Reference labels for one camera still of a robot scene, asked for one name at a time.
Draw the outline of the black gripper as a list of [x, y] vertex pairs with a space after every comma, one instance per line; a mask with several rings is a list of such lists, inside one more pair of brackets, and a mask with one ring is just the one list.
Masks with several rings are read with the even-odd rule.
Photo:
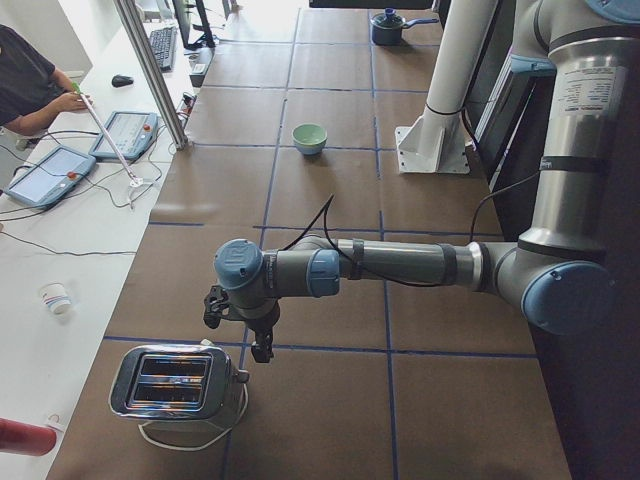
[[255, 319], [246, 320], [247, 327], [255, 334], [256, 341], [251, 345], [251, 354], [256, 363], [270, 363], [274, 357], [272, 341], [273, 327], [280, 318], [280, 307], [274, 304], [271, 310]]

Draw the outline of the person's hand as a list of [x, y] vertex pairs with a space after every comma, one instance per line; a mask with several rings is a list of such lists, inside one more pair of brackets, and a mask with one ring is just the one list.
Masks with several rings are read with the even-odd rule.
[[58, 113], [86, 110], [87, 105], [78, 93], [65, 92], [50, 103]]

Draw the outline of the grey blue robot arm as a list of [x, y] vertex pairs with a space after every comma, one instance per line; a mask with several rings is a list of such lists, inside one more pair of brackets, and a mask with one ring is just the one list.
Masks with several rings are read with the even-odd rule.
[[218, 281], [204, 301], [205, 324], [243, 322], [255, 334], [254, 359], [267, 363], [279, 300], [332, 296], [342, 279], [488, 292], [556, 335], [604, 320], [614, 281], [602, 264], [597, 214], [624, 97], [638, 72], [639, 5], [520, 1], [510, 66], [554, 79], [532, 223], [516, 242], [452, 246], [304, 233], [264, 251], [231, 240], [214, 257]]

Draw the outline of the person's forearm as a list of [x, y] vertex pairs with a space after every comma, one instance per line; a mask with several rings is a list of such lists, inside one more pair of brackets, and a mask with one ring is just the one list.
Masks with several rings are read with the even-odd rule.
[[14, 120], [5, 123], [3, 127], [19, 135], [35, 136], [38, 132], [47, 129], [62, 110], [63, 107], [57, 102], [51, 102], [36, 112], [26, 116], [18, 116]]

